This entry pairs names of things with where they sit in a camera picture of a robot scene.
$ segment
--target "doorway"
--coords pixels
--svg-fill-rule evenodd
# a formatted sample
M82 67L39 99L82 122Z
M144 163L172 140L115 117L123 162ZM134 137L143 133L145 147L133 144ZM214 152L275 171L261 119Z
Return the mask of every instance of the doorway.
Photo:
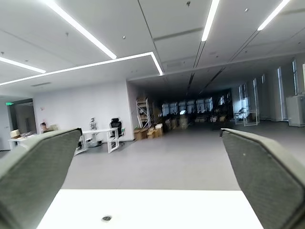
M32 99L15 101L8 106L10 129L19 130L20 135L37 133L35 113Z

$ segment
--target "black office chair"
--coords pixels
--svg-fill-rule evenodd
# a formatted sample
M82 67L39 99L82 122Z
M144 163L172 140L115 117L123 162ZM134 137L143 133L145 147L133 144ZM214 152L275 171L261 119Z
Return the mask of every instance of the black office chair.
M122 137L123 134L122 134L122 122L119 120L119 118L113 118L111 120L111 123L110 123L110 127L111 128L118 128L118 137ZM111 137L115 137L115 133L114 131L112 131L111 133Z

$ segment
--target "white cabinet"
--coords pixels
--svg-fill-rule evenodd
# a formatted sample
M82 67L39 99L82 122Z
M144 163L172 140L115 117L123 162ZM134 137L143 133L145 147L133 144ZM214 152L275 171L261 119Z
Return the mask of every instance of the white cabinet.
M288 121L290 126L305 126L305 96L286 98Z

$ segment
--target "ceiling light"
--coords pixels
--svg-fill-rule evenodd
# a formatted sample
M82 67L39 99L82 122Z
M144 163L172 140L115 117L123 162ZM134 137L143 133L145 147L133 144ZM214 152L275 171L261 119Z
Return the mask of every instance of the ceiling light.
M154 64L156 65L159 74L162 75L162 74L163 74L162 69L161 69L161 67L160 67L160 65L159 65L159 63L158 63L158 61L157 61L157 59L156 59L154 53L153 53L153 52L150 52L150 55L152 56L153 62L154 62Z
M288 4L289 1L290 0L283 0L257 30L263 30L273 20L273 18L275 18L277 14Z
M76 20L74 20L69 14L67 14L62 8L60 8L54 1L45 0L47 6L54 10L58 15L65 19L71 26L73 26L78 32L84 35L88 40L95 44L100 50L107 54L111 59L116 59L116 55L113 54L105 45L98 41L91 33L83 28Z
M26 65L26 64L23 64L23 63L19 63L19 62L16 62L16 61L12 61L12 60L9 60L9 59L3 58L3 57L0 57L0 61L5 62L5 63L9 63L9 64L13 64L13 65L16 65L16 66L21 67L21 68L26 68L26 69L29 69L29 70L32 70L32 71L36 71L38 73L45 73L46 72L46 70L35 68L35 67L29 66L29 65Z
M211 30L211 27L212 27L212 24L213 24L213 21L214 21L214 17L215 17L219 2L220 2L220 0L213 0L212 1L209 16L208 16L208 19L206 21L205 28L204 28L204 31L203 31L203 36L202 36L202 39L201 39L201 41L203 41L203 42L205 42L208 39L208 36L209 36L210 30Z
M83 65L83 66L67 68L67 69L58 70L58 71L54 71L54 72L50 72L50 73L44 73L44 74L39 74L39 75L25 77L25 78L22 78L22 79L7 81L7 82L4 82L4 83L0 83L0 86L7 85L7 84L10 84L10 83L17 83L17 82L20 82L20 81L35 79L35 78L39 78L39 77L43 77L43 76L47 76L47 75L53 75L53 74L58 74L58 73L70 72L70 71L74 71L74 70L78 70L78 69L82 69L82 68L89 68L89 67L99 66L99 65L108 64L108 63L114 63L114 62L119 62L119 61L131 60L131 59L135 59L135 58L139 58L139 57L144 57L144 56L149 56L149 55L152 57L153 62L156 65L160 75L162 75L163 72L162 72L162 70L161 70L161 68L159 66L159 63L158 63L154 53L153 52L146 52L146 53L142 53L142 54L138 54L138 55L122 57L122 58L115 59L115 60L103 61L103 62L98 62L98 63L91 63L91 64L87 64L87 65Z

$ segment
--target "ceiling vent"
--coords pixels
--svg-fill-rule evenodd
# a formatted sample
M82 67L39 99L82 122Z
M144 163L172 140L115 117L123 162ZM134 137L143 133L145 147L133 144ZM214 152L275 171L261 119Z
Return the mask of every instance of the ceiling vent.
M34 85L31 85L31 87L39 87L39 86L43 86L43 85L47 85L47 84L51 84L51 82L34 84Z

